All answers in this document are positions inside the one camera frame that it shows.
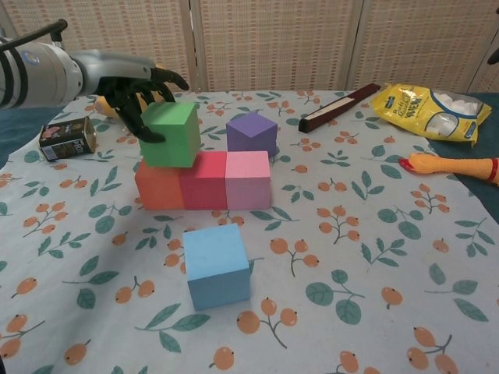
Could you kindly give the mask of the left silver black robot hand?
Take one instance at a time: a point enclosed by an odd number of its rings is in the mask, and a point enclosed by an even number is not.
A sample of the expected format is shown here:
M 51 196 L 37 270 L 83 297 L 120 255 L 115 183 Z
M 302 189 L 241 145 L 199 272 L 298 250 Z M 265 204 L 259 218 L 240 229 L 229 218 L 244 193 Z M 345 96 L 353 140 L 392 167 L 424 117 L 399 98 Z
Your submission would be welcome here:
M 156 66 L 149 58 L 112 51 L 76 51 L 71 57 L 83 75 L 83 94 L 104 97 L 136 138 L 145 143 L 165 141 L 162 134 L 144 125 L 138 98 L 152 104 L 155 102 L 153 93 L 158 92 L 166 102 L 173 102 L 175 98 L 168 83 L 181 90 L 189 89 L 181 75 Z

